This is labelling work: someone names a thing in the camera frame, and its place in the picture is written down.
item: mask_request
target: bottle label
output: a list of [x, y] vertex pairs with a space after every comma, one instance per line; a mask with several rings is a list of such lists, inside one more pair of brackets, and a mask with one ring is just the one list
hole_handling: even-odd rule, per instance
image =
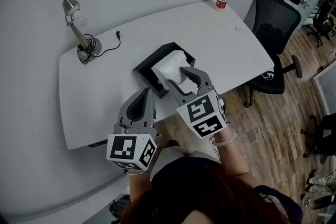
[[219, 8], [225, 8], [227, 0], [217, 0], [216, 6]]

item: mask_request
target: bracelet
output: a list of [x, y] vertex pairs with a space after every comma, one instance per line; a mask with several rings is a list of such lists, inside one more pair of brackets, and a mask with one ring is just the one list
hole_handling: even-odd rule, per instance
[[226, 145], [230, 144], [236, 137], [237, 137], [237, 133], [234, 132], [233, 136], [229, 140], [226, 140], [226, 141], [223, 141], [223, 142], [220, 142], [220, 143], [214, 142], [214, 146], [216, 146], [216, 147], [226, 146]]
[[146, 171], [141, 171], [140, 173], [138, 173], [138, 174], [130, 174], [130, 171], [128, 170], [127, 171], [127, 174], [129, 175], [129, 176], [139, 176], [139, 175], [142, 175], [142, 174], [144, 174], [144, 173], [146, 173], [147, 172], [147, 170]]

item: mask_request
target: chair armrest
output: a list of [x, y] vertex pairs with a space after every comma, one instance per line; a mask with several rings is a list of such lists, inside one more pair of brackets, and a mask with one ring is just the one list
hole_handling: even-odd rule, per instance
[[302, 78], [302, 70], [301, 70], [301, 65], [300, 65], [299, 59], [295, 55], [292, 55], [292, 59], [293, 59], [293, 63], [289, 66], [284, 67], [282, 69], [282, 73], [285, 74], [285, 73], [295, 69], [296, 76], [298, 78]]

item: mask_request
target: black tissue box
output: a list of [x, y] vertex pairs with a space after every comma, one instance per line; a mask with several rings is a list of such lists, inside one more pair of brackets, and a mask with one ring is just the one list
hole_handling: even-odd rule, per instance
[[158, 83], [158, 78], [152, 70], [152, 67], [155, 66], [159, 61], [161, 61], [164, 57], [175, 50], [184, 51], [184, 54], [187, 57], [187, 62], [190, 66], [194, 66], [195, 58], [192, 57], [188, 52], [182, 49], [175, 42], [168, 43], [162, 45], [159, 49], [149, 55], [145, 60], [141, 62], [136, 68], [133, 70], [138, 72], [142, 78], [142, 80], [150, 87], [154, 93], [161, 99], [163, 98], [169, 91], [166, 90], [162, 84]]

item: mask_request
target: black office chair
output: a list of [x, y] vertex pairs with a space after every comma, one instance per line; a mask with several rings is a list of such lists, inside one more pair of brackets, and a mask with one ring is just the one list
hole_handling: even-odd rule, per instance
[[[290, 1], [295, 4], [300, 3], [300, 0]], [[293, 63], [285, 68], [282, 68], [278, 56], [283, 52], [288, 39], [300, 21], [300, 13], [284, 0], [256, 1], [256, 17], [252, 32], [272, 59], [274, 73], [264, 73], [246, 83], [249, 86], [250, 95], [249, 103], [244, 103], [246, 108], [252, 105], [254, 90], [269, 94], [283, 94], [285, 91], [284, 73], [295, 69], [297, 77], [302, 78], [300, 63], [296, 56], [292, 56]]]
[[328, 3], [328, 0], [324, 0], [319, 11], [316, 13], [313, 18], [313, 25], [316, 30], [314, 30], [310, 25], [308, 27], [312, 30], [312, 32], [307, 33], [308, 36], [314, 35], [317, 40], [317, 48], [323, 45], [323, 41], [321, 39], [322, 36], [325, 36], [327, 40], [330, 41], [329, 32], [332, 31], [332, 28], [326, 24], [326, 20], [328, 19], [328, 13], [331, 10], [331, 6]]
[[[314, 119], [315, 131], [314, 133], [307, 133], [305, 130], [301, 130], [302, 134], [305, 134], [313, 138], [313, 143], [310, 146], [307, 153], [304, 153], [303, 157], [308, 156], [313, 152], [314, 154], [323, 154], [324, 156], [332, 156], [336, 154], [336, 113], [332, 115], [324, 116], [320, 124], [317, 123], [317, 119], [314, 115], [310, 116]], [[323, 138], [323, 131], [331, 130], [331, 134]]]

